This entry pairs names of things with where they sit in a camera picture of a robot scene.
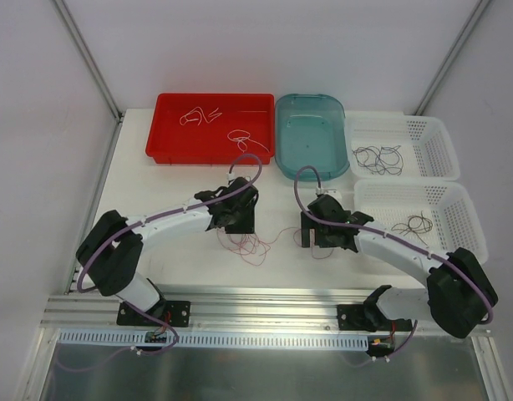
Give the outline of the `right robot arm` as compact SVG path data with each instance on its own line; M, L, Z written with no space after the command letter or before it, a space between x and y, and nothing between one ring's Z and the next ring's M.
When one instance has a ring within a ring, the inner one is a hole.
M493 320L498 296L475 254L463 247L438 253L387 232L372 216L348 211L331 195L319 194L301 209L302 228L318 246L373 257L406 273L415 289L382 285L346 314L359 330L376 332L393 322L435 322L455 338L466 338Z

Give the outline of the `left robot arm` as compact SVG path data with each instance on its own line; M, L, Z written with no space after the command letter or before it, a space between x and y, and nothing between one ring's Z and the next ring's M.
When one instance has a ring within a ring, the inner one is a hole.
M222 229L251 234L257 188L243 177L217 190L194 194L184 205L157 215L130 218L105 212L76 251L84 274L104 297L120 299L117 325L188 327L190 302L168 300L138 272L140 258L157 245L186 234Z

